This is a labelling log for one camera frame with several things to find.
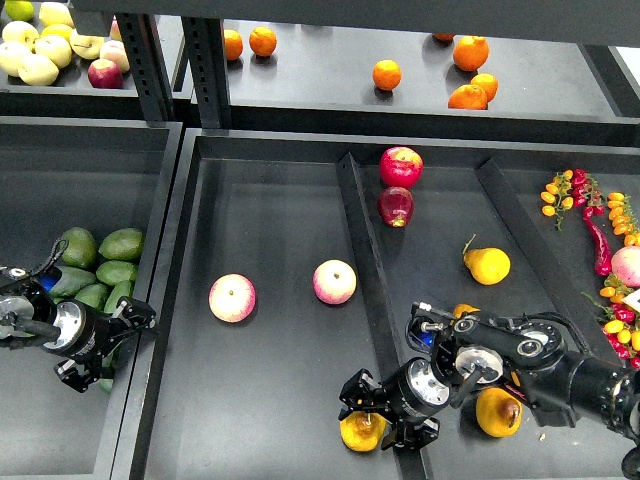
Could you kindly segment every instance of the cherry tomato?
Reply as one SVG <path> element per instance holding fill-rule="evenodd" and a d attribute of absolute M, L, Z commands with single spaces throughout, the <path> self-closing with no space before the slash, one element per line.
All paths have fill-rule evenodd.
<path fill-rule="evenodd" d="M 627 231 L 629 230 L 629 225 L 618 225 L 616 228 L 613 229 L 613 234 L 614 235 L 622 235 L 623 233 L 627 233 Z"/>
<path fill-rule="evenodd" d="M 551 205 L 545 205 L 544 207 L 542 207 L 542 214 L 545 217 L 553 217 L 556 214 L 556 209 Z"/>
<path fill-rule="evenodd" d="M 556 201 L 556 197 L 554 197 L 552 194 L 550 194 L 549 192 L 542 192 L 540 193 L 540 198 L 542 200 L 544 200 L 547 203 L 554 203 Z"/>
<path fill-rule="evenodd" d="M 620 330 L 618 332 L 618 336 L 616 338 L 623 345 L 627 344 L 631 340 L 631 332 L 625 328 L 624 330 Z"/>
<path fill-rule="evenodd" d="M 624 208 L 616 207 L 609 212 L 609 220 L 613 220 L 616 217 L 619 217 L 624 213 Z"/>
<path fill-rule="evenodd" d="M 545 190 L 549 192 L 551 195 L 555 195 L 558 193 L 558 187 L 556 187 L 553 183 L 547 183 L 544 186 Z"/>
<path fill-rule="evenodd" d="M 600 290 L 600 296 L 605 298 L 613 297 L 616 294 L 616 289 L 613 287 L 604 287 Z"/>
<path fill-rule="evenodd" d="M 565 210 L 570 210 L 571 207 L 573 207 L 573 198 L 571 197 L 563 198 L 562 202 L 560 202 L 560 205 L 562 205 Z"/>
<path fill-rule="evenodd" d="M 622 299 L 626 297 L 624 293 L 616 293 L 613 297 L 609 299 L 611 303 L 622 303 Z"/>
<path fill-rule="evenodd" d="M 611 192 L 607 198 L 615 202 L 622 202 L 624 201 L 624 194 L 620 192 Z"/>

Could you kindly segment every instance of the green avocado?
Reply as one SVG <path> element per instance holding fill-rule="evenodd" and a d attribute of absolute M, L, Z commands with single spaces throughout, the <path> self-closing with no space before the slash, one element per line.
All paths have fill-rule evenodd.
<path fill-rule="evenodd" d="M 62 272 L 62 277 L 49 291 L 52 297 L 73 297 L 84 287 L 96 283 L 96 276 L 86 270 L 65 266 L 58 269 Z"/>
<path fill-rule="evenodd" d="M 137 228 L 123 228 L 110 233 L 102 241 L 98 252 L 107 260 L 135 262 L 142 255 L 144 234 Z"/>

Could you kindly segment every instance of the dark gray surface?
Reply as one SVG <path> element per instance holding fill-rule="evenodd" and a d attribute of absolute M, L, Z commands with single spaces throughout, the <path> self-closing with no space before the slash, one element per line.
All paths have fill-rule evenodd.
<path fill-rule="evenodd" d="M 29 119 L 22 125 L 3 117 L 0 124 L 2 263 L 32 268 L 72 226 L 88 228 L 98 241 L 116 229 L 137 227 L 147 240 L 134 296 L 146 299 L 162 223 L 156 217 L 165 210 L 156 205 L 163 199 L 160 173 L 165 148 L 173 148 L 169 160 L 175 162 L 178 131 L 151 130 L 142 122 Z M 116 375 L 111 397 L 97 385 L 78 394 L 53 372 L 59 361 L 39 349 L 0 353 L 0 478 L 109 478 L 126 369 Z"/>
<path fill-rule="evenodd" d="M 527 173 L 520 179 L 529 186 Z M 363 168 L 363 178 L 399 332 L 418 300 L 446 309 L 469 303 L 506 315 L 553 310 L 472 169 L 426 168 L 412 188 L 413 219 L 402 230 L 387 227 L 378 217 L 375 200 L 383 187 L 377 167 Z M 494 246 L 511 258 L 511 272 L 495 286 L 476 283 L 462 262 L 464 244 L 474 233 L 470 248 Z M 402 350 L 405 360 L 416 354 L 404 341 Z M 528 410 L 515 436 L 492 439 L 477 427 L 474 405 L 469 399 L 460 411 L 436 415 L 440 437 L 423 450 L 434 480 L 620 477 L 620 461 L 633 447 L 588 419 L 576 429 L 540 428 Z"/>
<path fill-rule="evenodd" d="M 602 45 L 640 46 L 638 6 L 616 0 L 585 8 L 581 0 L 480 0 L 470 6 L 451 0 L 340 1 L 75 0 L 78 9 L 162 13 L 189 17 L 246 18 L 312 25 L 339 25 L 407 31 L 478 32 L 506 38 L 531 38 Z"/>
<path fill-rule="evenodd" d="M 340 440 L 342 384 L 377 368 L 360 291 L 330 308 L 311 285 L 327 259 L 353 265 L 334 165 L 248 158 L 201 161 L 147 478 L 398 478 L 390 452 Z M 257 291 L 238 325 L 207 303 L 231 272 Z"/>
<path fill-rule="evenodd" d="M 269 59 L 256 58 L 249 34 L 269 26 L 278 37 Z M 399 112 L 451 112 L 447 102 L 473 73 L 453 64 L 454 45 L 429 33 L 225 21 L 244 42 L 241 60 L 229 63 L 232 104 L 301 102 L 317 108 L 377 105 Z M 454 43 L 460 40 L 456 36 Z M 480 73 L 500 86 L 490 114 L 613 116 L 584 57 L 575 44 L 488 38 L 490 54 Z M 374 87 L 371 72 L 379 60 L 402 69 L 392 94 Z"/>

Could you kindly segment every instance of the yellow-green apple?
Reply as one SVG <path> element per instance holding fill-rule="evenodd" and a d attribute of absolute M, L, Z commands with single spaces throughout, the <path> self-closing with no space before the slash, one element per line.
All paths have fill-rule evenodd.
<path fill-rule="evenodd" d="M 224 322 L 247 318 L 256 305 L 256 290 L 248 278 L 232 273 L 220 277 L 209 291 L 209 308 Z"/>
<path fill-rule="evenodd" d="M 120 68 L 106 58 L 91 62 L 87 74 L 93 88 L 122 88 L 124 85 Z"/>
<path fill-rule="evenodd" d="M 80 35 L 74 28 L 69 37 L 69 43 L 78 56 L 85 60 L 95 60 L 100 57 L 100 49 L 104 45 L 104 38 Z"/>
<path fill-rule="evenodd" d="M 109 31 L 109 36 L 113 40 L 122 41 L 122 34 L 120 33 L 120 25 L 118 25 L 118 21 L 116 17 L 113 17 L 113 21 L 111 22 L 111 30 Z"/>
<path fill-rule="evenodd" d="M 355 292 L 356 274 L 342 260 L 327 260 L 313 274 L 313 290 L 324 303 L 339 305 Z"/>
<path fill-rule="evenodd" d="M 64 3 L 42 2 L 38 18 L 45 27 L 55 24 L 69 25 L 70 27 L 73 27 L 71 13 Z"/>
<path fill-rule="evenodd" d="M 2 40 L 5 42 L 20 42 L 25 44 L 33 52 L 34 42 L 40 37 L 36 28 L 27 22 L 9 22 L 2 29 Z"/>
<path fill-rule="evenodd" d="M 409 147 L 389 148 L 380 159 L 380 178 L 387 187 L 411 188 L 423 169 L 422 158 Z"/>
<path fill-rule="evenodd" d="M 32 53 L 24 43 L 5 42 L 0 45 L 0 68 L 12 77 L 19 77 L 18 67 L 26 55 L 32 55 Z"/>
<path fill-rule="evenodd" d="M 104 42 L 104 45 L 102 45 L 100 49 L 100 58 L 106 58 L 107 60 L 115 62 L 122 73 L 129 71 L 127 52 L 124 50 L 124 44 L 118 40 Z"/>
<path fill-rule="evenodd" d="M 36 53 L 47 57 L 58 68 L 64 68 L 71 63 L 71 47 L 60 35 L 47 35 L 36 40 Z"/>
<path fill-rule="evenodd" d="M 22 57 L 18 75 L 27 85 L 51 85 L 58 78 L 58 67 L 44 55 L 34 53 Z"/>

